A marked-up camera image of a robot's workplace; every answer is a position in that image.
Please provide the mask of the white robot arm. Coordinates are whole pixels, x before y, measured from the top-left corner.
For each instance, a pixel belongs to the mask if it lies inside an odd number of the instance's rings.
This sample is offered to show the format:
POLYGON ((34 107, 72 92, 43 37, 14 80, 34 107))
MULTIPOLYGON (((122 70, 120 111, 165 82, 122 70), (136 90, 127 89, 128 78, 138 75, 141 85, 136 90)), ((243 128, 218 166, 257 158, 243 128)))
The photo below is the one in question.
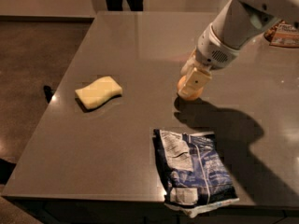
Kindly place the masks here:
POLYGON ((294 27, 298 25, 299 0, 229 0, 199 36, 194 51, 182 67, 179 97, 197 99, 212 79, 213 70, 227 66, 253 37, 280 20, 294 27))

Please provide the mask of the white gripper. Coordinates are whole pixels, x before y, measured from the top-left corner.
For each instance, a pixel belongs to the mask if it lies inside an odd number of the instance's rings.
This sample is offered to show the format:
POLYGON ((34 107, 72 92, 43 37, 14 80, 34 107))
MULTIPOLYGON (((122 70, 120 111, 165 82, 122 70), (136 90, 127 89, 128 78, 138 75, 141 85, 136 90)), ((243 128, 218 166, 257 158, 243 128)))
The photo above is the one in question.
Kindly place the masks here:
POLYGON ((233 48, 221 41, 216 36, 212 24, 209 24, 199 36, 196 49, 180 70, 180 74, 185 76, 186 80, 179 91, 184 94, 197 91, 212 79, 210 72, 194 67, 196 61, 210 69, 222 69, 238 57, 239 51, 240 48, 233 48))

